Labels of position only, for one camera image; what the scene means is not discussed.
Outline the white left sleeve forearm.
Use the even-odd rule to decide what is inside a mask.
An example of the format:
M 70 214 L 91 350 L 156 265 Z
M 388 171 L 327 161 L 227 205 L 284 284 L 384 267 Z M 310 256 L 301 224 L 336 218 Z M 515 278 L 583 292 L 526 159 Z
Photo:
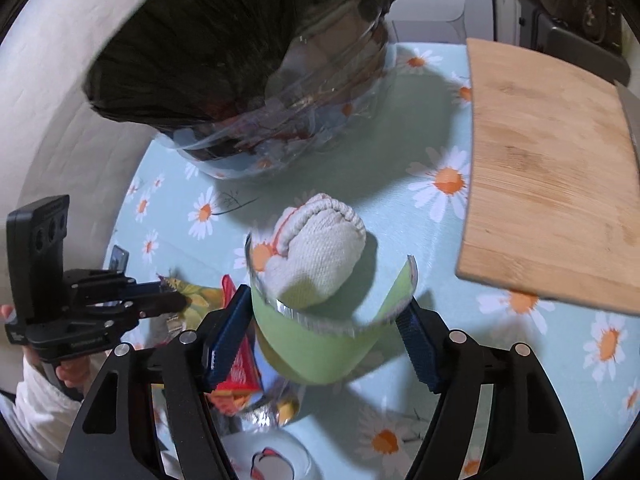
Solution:
M 58 474 L 80 407 L 80 401 L 66 396 L 48 381 L 41 364 L 27 352 L 15 399 L 1 395 L 1 418 L 29 460 L 47 479 L 55 479 Z

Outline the person's left hand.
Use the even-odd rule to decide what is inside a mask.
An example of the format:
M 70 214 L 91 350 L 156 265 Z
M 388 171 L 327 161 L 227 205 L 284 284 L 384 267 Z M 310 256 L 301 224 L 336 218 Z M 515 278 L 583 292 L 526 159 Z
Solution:
M 23 354 L 33 367 L 40 365 L 40 359 L 32 347 L 23 346 Z M 59 380 L 64 382 L 67 388 L 75 388 L 85 392 L 90 382 L 91 362 L 88 356 L 63 361 L 56 369 L 55 375 Z

